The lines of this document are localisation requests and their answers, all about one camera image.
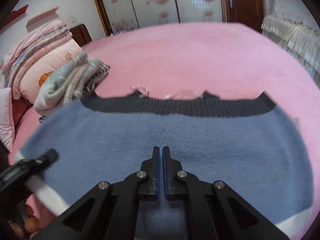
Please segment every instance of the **wall shelf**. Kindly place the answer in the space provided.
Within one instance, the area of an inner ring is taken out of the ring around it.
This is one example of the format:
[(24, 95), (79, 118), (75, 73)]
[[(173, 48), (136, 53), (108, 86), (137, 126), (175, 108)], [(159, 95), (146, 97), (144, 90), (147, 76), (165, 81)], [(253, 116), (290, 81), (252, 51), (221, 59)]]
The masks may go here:
[(26, 27), (28, 27), (29, 25), (31, 25), (31, 24), (33, 24), (33, 23), (35, 23), (37, 21), (40, 21), (41, 19), (43, 19), (43, 18), (45, 18), (45, 17), (47, 17), (47, 16), (49, 16), (51, 14), (54, 14), (58, 9), (59, 9), (59, 6), (54, 7), (52, 9), (50, 9), (50, 10), (47, 10), (47, 11), (45, 11), (43, 13), (40, 13), (40, 14), (32, 17), (31, 19), (28, 20)]

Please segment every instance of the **finger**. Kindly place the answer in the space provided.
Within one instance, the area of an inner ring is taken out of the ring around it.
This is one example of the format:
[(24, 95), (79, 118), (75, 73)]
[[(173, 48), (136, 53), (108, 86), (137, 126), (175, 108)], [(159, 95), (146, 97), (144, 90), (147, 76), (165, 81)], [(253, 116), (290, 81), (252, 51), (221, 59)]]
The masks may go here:
[(27, 219), (26, 223), (24, 224), (24, 228), (29, 233), (36, 232), (40, 227), (40, 221), (35, 217), (31, 216)]
[(33, 216), (34, 212), (33, 212), (33, 210), (32, 210), (32, 207), (30, 207), (30, 206), (27, 205), (27, 204), (25, 204), (24, 207), (25, 207), (25, 209), (26, 209), (26, 213), (27, 213), (28, 217)]
[(30, 240), (31, 240), (31, 239), (32, 239), (36, 234), (38, 234), (38, 233), (39, 233), (40, 229), (41, 229), (41, 228), (39, 228), (39, 230), (38, 230), (38, 231), (36, 231), (36, 232), (34, 232), (34, 233), (32, 233), (32, 234), (31, 234), (31, 236), (30, 236)]
[(13, 231), (15, 232), (15, 234), (22, 239), (24, 237), (24, 233), (23, 230), (20, 226), (18, 226), (17, 224), (14, 223), (9, 223), (11, 228), (13, 229)]

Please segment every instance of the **pink bedsheet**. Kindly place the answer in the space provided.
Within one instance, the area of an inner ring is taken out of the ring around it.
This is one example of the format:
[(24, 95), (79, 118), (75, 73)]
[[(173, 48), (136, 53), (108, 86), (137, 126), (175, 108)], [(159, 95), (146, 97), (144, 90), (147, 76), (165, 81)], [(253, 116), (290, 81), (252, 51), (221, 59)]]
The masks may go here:
[[(314, 176), (311, 225), (320, 210), (320, 91), (277, 44), (240, 24), (192, 23), (122, 33), (83, 49), (111, 67), (96, 90), (101, 97), (126, 95), (132, 85), (148, 87), (154, 98), (181, 89), (227, 99), (256, 98), (266, 91), (290, 117), (299, 118)], [(13, 153), (36, 129), (38, 118), (33, 108), (24, 115)]]

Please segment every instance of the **sliding door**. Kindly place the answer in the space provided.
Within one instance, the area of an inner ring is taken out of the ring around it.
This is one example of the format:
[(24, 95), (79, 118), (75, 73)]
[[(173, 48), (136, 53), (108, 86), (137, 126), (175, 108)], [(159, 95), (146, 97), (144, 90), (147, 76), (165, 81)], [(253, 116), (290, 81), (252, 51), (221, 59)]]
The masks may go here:
[(179, 22), (175, 0), (132, 0), (132, 3), (140, 28)]
[(131, 0), (102, 0), (112, 31), (138, 29), (139, 25)]
[(178, 22), (222, 22), (221, 0), (102, 0), (113, 32)]
[(221, 0), (177, 0), (180, 21), (222, 22)]

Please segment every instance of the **pink pillow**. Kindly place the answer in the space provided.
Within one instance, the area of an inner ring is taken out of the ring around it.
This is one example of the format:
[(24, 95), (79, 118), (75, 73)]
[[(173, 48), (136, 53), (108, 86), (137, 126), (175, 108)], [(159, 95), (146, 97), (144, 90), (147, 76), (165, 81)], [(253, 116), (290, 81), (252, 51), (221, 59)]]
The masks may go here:
[(33, 104), (46, 78), (81, 53), (82, 49), (71, 39), (41, 57), (26, 71), (21, 79), (19, 85), (21, 95)]
[(0, 89), (0, 106), (0, 140), (11, 153), (15, 137), (11, 88)]

